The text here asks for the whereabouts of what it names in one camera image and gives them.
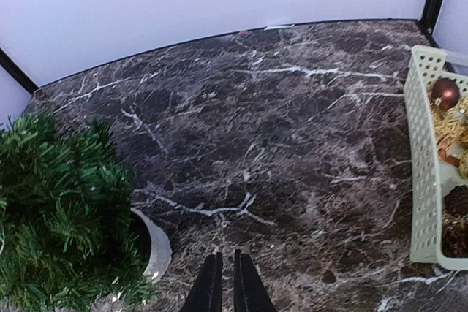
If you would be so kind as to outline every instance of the white backdrop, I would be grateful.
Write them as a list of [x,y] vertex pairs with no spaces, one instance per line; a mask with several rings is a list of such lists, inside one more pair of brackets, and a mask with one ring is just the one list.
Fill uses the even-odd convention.
[[419,19],[425,0],[0,0],[0,46],[36,84],[191,39],[285,23]]
[[8,116],[16,118],[29,102],[31,95],[0,66],[0,128]]
[[468,0],[444,0],[434,39],[440,47],[468,56]]

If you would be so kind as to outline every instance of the artificial christmas tree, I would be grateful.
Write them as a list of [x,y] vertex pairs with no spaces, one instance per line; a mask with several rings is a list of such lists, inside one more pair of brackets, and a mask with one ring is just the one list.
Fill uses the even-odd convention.
[[149,299],[131,193],[106,123],[65,135],[41,113],[0,131],[0,303],[88,312],[110,294]]

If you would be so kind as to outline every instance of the dark marble surface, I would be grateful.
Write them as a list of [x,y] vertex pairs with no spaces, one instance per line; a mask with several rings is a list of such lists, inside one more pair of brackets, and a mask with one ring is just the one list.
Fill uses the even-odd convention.
[[409,261],[402,88],[413,22],[251,31],[156,50],[51,84],[28,111],[113,122],[134,204],[173,263],[145,311],[177,311],[207,254],[250,253],[279,311],[467,311],[467,279]]

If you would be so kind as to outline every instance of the white plastic basket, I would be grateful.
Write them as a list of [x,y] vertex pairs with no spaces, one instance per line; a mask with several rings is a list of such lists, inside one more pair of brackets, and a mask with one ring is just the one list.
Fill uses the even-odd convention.
[[410,259],[439,263],[448,270],[468,270],[468,259],[444,256],[441,250],[443,197],[459,185],[468,185],[458,170],[441,161],[427,91],[441,77],[454,80],[468,96],[468,76],[444,70],[446,62],[468,66],[468,58],[445,50],[417,45],[412,49],[404,85],[412,154],[412,235]]

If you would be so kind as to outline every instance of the christmas ornament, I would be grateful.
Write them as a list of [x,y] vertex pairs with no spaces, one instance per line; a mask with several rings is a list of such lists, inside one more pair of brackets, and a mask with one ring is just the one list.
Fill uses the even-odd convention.
[[442,111],[447,111],[458,104],[460,90],[450,78],[440,78],[432,86],[431,100]]

